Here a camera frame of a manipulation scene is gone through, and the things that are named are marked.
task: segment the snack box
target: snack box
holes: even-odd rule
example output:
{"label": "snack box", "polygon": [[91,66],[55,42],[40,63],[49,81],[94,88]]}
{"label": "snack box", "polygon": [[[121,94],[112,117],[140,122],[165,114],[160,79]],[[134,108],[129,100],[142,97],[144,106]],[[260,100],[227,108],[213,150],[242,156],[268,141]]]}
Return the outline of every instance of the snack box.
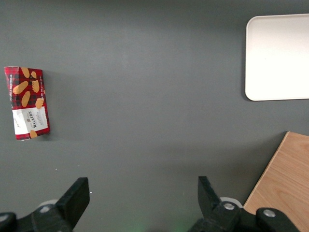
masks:
{"label": "snack box", "polygon": [[17,140],[50,132],[43,72],[24,67],[4,67]]}

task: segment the white label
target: white label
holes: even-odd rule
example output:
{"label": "white label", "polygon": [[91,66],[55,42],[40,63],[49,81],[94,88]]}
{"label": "white label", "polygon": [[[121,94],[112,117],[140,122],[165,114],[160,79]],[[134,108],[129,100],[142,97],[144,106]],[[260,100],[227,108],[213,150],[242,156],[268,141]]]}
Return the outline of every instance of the white label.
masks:
{"label": "white label", "polygon": [[39,131],[48,127],[44,106],[41,109],[34,107],[12,110],[12,112],[15,134],[27,134],[31,130]]}

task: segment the gray surface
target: gray surface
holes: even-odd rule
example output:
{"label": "gray surface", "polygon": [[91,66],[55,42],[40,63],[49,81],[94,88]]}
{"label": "gray surface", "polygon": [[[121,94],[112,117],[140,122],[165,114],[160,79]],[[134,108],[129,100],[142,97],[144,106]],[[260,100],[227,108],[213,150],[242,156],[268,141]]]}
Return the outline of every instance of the gray surface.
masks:
{"label": "gray surface", "polygon": [[88,176],[76,232],[184,232],[197,177],[244,203],[308,100],[244,94],[245,28],[307,0],[0,2],[0,66],[44,71],[52,132],[15,141],[0,85],[0,211],[24,216]]}

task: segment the wooden board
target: wooden board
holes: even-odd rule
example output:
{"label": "wooden board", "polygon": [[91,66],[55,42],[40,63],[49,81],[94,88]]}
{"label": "wooden board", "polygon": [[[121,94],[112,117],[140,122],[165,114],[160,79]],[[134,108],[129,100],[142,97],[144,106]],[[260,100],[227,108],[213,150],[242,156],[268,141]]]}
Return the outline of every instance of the wooden board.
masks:
{"label": "wooden board", "polygon": [[287,132],[244,208],[284,212],[301,232],[309,230],[309,137]]}

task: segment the white plastic tray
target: white plastic tray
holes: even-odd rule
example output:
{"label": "white plastic tray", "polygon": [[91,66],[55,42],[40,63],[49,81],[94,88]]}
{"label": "white plastic tray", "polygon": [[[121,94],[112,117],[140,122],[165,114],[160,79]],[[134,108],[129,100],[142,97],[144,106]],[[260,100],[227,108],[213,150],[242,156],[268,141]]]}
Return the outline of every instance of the white plastic tray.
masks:
{"label": "white plastic tray", "polygon": [[309,98],[309,14],[248,22],[245,92],[252,101]]}

